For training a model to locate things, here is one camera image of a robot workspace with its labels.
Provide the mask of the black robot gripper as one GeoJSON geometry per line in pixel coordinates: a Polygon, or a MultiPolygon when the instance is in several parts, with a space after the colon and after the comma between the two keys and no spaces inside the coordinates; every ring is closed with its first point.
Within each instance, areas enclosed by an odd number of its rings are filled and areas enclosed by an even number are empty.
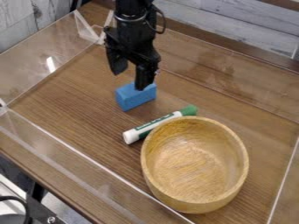
{"type": "Polygon", "coordinates": [[[128,19],[114,17],[116,25],[105,26],[105,48],[109,69],[120,75],[133,63],[134,89],[142,91],[154,81],[161,57],[154,50],[156,17],[128,19]]]}

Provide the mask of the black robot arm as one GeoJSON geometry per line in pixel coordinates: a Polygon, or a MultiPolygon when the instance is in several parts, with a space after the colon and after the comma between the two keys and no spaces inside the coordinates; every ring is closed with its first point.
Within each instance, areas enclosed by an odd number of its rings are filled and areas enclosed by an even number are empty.
{"type": "Polygon", "coordinates": [[[142,91],[154,82],[161,57],[154,50],[156,13],[153,0],[116,0],[116,26],[105,26],[105,49],[109,69],[121,74],[134,65],[134,89],[142,91]]]}

